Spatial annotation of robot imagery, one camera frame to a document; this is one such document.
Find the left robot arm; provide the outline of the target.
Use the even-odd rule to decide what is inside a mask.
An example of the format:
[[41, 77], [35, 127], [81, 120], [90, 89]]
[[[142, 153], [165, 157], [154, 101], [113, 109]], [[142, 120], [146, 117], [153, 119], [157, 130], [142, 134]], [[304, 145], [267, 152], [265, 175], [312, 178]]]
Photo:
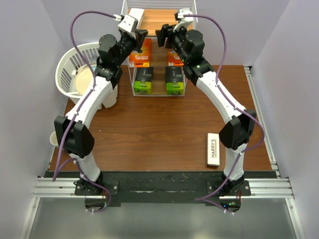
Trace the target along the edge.
[[133, 51], [142, 51], [147, 34], [148, 31], [145, 29], [136, 30], [133, 34], [122, 32], [120, 40], [111, 34], [103, 35], [98, 43], [95, 69], [80, 52], [78, 46], [74, 47], [87, 64], [93, 78], [72, 110], [64, 117], [56, 117], [54, 127], [59, 151], [68, 152], [78, 167], [79, 188], [86, 189], [91, 195], [107, 192], [103, 174], [93, 156], [95, 140], [89, 131], [91, 121], [105, 97], [116, 88], [123, 73], [121, 64]]

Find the orange Gillette razor pack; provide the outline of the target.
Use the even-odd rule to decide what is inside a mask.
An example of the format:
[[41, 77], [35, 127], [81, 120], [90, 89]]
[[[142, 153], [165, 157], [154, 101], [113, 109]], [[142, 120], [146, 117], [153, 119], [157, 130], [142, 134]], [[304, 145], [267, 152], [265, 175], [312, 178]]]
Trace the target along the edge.
[[129, 67], [149, 67], [151, 61], [152, 52], [152, 40], [147, 38], [144, 40], [143, 46], [141, 48], [142, 52], [138, 53], [133, 51], [129, 55]]
[[183, 61], [180, 59], [178, 54], [174, 49], [167, 50], [167, 63], [168, 66], [181, 67], [183, 66]]

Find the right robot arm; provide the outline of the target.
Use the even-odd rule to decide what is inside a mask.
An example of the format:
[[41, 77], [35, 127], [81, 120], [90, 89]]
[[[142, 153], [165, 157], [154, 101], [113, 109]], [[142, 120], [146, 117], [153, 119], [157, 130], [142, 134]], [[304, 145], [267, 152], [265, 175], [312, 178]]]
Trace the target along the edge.
[[246, 110], [219, 81], [212, 65], [204, 58], [203, 35], [197, 30], [164, 24], [156, 30], [158, 46], [172, 48], [183, 62], [186, 77], [205, 95], [221, 114], [225, 126], [219, 132], [220, 142], [226, 148], [223, 182], [211, 196], [223, 191], [232, 196], [244, 180], [243, 160], [250, 136], [253, 133], [256, 112]]

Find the green black razor box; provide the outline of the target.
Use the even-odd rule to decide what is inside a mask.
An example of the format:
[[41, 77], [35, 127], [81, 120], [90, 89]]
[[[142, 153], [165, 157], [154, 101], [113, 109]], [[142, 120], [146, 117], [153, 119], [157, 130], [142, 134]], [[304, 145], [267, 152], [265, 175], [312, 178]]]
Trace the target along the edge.
[[184, 79], [181, 67], [167, 66], [165, 68], [166, 93], [170, 96], [184, 94]]
[[142, 95], [150, 95], [152, 93], [152, 80], [154, 68], [141, 67], [136, 68], [133, 89], [134, 93]]

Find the grey Harry's box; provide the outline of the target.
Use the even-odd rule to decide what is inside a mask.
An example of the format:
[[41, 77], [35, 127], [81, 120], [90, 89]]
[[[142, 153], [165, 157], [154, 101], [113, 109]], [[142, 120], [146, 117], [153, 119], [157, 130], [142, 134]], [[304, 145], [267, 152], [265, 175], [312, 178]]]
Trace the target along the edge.
[[142, 8], [131, 8], [128, 14], [138, 20], [137, 29], [140, 29], [145, 16], [145, 10]]

